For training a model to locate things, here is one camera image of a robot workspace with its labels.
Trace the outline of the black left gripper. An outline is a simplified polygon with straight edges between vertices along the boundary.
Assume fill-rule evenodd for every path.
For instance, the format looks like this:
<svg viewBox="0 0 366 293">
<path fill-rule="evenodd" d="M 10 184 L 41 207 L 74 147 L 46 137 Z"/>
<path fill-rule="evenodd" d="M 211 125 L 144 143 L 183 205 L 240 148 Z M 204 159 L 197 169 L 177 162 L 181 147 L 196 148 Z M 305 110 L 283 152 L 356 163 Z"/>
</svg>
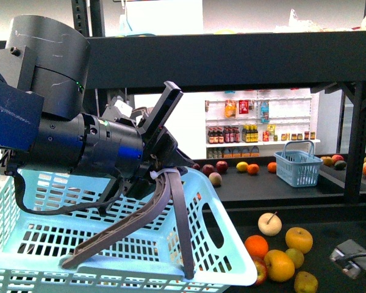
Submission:
<svg viewBox="0 0 366 293">
<path fill-rule="evenodd" d="M 142 138 L 143 145 L 140 164 L 134 174 L 124 180 L 123 194 L 136 200 L 141 200 L 154 192 L 153 196 L 142 208 L 79 244 L 73 255 L 62 262 L 64 269 L 78 266 L 100 251 L 143 228 L 163 212 L 172 197 L 185 278 L 191 280 L 195 276 L 181 175 L 176 169 L 163 169 L 175 167 L 181 169 L 194 164 L 194 161 L 178 148 L 177 140 L 165 127 L 166 121 L 178 105 L 183 92 L 174 82 L 166 81 L 164 85 L 165 89 L 152 109 L 139 107 L 132 111 L 129 118 L 123 115 L 114 116 L 122 124 L 135 126 L 135 130 Z"/>
</svg>

